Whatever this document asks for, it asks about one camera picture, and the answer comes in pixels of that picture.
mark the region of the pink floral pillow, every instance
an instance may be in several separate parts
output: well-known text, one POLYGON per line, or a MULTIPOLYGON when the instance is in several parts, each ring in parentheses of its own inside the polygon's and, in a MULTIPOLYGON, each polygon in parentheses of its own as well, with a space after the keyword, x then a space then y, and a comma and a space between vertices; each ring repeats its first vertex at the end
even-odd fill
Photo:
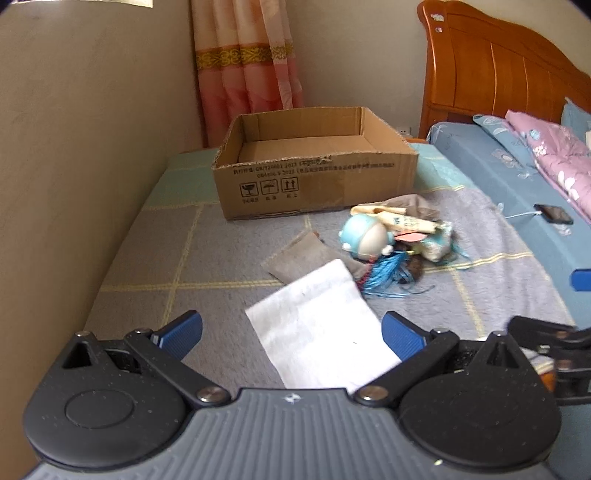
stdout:
POLYGON ((573 131, 509 110, 506 120, 533 150, 544 178, 591 223, 591 152, 573 131))
POLYGON ((589 155, 587 145, 568 127, 512 110, 507 110, 505 118, 526 140, 536 157, 549 154, 562 157, 589 155))

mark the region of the blue bed sheet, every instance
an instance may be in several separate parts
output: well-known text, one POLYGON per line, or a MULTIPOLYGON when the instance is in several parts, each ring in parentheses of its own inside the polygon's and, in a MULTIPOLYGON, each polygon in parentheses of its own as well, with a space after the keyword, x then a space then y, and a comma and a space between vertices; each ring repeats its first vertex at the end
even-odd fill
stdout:
POLYGON ((508 222, 544 266, 579 328, 591 326, 591 293, 570 286, 573 270, 591 268, 591 227, 538 173, 528 173, 531 169, 521 167, 479 126, 442 122, 432 127, 430 141, 494 203, 502 203, 505 216, 533 212, 534 204, 542 203, 561 206, 574 219, 570 226, 533 215, 508 222))
MULTIPOLYGON (((442 122, 432 127, 430 141, 494 203, 502 203, 505 216, 532 212, 534 204, 541 203, 561 206, 574 219, 568 227, 551 225, 541 216, 507 221, 544 266, 578 327, 591 326, 591 293, 570 287, 573 270, 591 268, 591 226, 539 174, 528 175, 479 126, 442 122)), ((565 480, 588 480, 591 405, 562 407, 561 412, 562 429, 548 462, 565 480)))

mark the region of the cardboard box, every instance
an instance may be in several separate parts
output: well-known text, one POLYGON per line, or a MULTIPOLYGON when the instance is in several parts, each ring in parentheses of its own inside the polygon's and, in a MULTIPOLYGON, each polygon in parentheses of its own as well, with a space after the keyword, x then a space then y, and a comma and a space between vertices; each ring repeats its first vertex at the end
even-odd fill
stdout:
POLYGON ((213 162, 226 219, 335 209, 410 193, 418 154, 362 107, 237 117, 213 162))

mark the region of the electrical outlet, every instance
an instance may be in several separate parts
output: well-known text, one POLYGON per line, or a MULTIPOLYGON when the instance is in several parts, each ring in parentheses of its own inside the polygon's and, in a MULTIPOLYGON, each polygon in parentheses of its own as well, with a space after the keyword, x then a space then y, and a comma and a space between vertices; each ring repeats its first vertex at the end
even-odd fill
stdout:
POLYGON ((410 137, 410 127, 398 127, 398 133, 400 133, 403 137, 410 137))

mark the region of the wooden headboard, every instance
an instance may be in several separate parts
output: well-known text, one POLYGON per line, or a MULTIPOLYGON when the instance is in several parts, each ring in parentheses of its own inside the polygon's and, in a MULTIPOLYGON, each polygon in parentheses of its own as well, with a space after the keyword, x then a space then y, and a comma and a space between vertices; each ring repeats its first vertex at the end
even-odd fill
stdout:
POLYGON ((421 138, 436 122, 509 109, 560 123, 565 96, 591 111, 591 77, 539 33, 458 1, 417 11, 428 39, 421 138))

